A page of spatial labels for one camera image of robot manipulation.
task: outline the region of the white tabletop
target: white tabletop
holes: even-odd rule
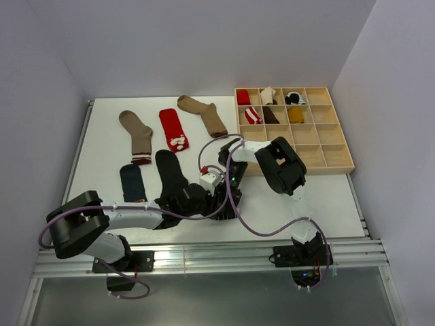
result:
[[[228,131],[237,131],[233,96],[200,96],[196,99],[204,103],[215,103]],[[119,170],[131,160],[131,137],[118,120],[124,110],[135,112],[154,131],[153,163],[141,166],[141,172],[148,200],[158,198],[162,186],[154,154],[159,149],[168,149],[158,112],[169,107],[176,108],[190,144],[189,149],[177,153],[181,169],[189,182],[198,183],[198,153],[211,140],[199,115],[178,109],[176,97],[99,98],[94,102],[90,115],[68,200],[86,190],[96,190],[100,198],[123,201]],[[218,164],[218,150],[228,141],[217,141],[209,146],[203,155],[203,164]],[[243,192],[240,212],[255,230],[271,232],[293,219],[285,208],[288,198],[273,192],[263,177],[244,177],[240,188]],[[312,218],[328,238],[364,236],[346,175],[307,176],[306,189],[313,209]],[[131,244],[264,240],[248,232],[238,220],[182,221],[177,227],[167,230],[133,228],[111,232],[125,235]],[[289,238],[289,231],[286,230],[268,239]]]

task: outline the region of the red sock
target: red sock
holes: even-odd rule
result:
[[[263,121],[261,117],[258,115],[257,111],[253,107],[248,107],[245,110],[245,117],[249,124],[262,124]]]
[[[251,105],[249,94],[247,90],[239,90],[237,92],[237,104],[238,105]]]
[[[165,109],[158,114],[162,122],[168,147],[174,153],[189,148],[189,141],[184,134],[175,109]]]

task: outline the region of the tan sock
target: tan sock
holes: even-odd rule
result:
[[[142,123],[132,111],[123,111],[119,116],[121,125],[131,135],[131,162],[136,165],[151,163],[152,129]]]
[[[217,138],[228,134],[224,123],[220,119],[214,103],[205,104],[194,100],[190,96],[183,95],[178,98],[178,107],[189,113],[199,114],[203,119],[205,128],[212,138]]]

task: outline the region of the wooden sorting box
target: wooden sorting box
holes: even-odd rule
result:
[[[307,166],[309,174],[349,173],[355,166],[340,126],[334,105],[327,88],[295,87],[273,88],[276,90],[276,105],[271,108],[279,124],[265,124],[260,92],[264,88],[235,88],[237,128],[248,141],[272,141],[284,137]],[[251,105],[238,105],[237,92],[247,90]],[[288,92],[298,92],[306,105],[286,105],[284,97]],[[291,124],[288,110],[298,106],[304,116],[303,124]],[[249,124],[245,110],[254,107],[263,124]],[[258,164],[250,164],[249,175],[261,175]]]

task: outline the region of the dark brown sock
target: dark brown sock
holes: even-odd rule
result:
[[[264,122],[267,124],[279,124],[277,117],[273,114],[270,107],[263,107]]]

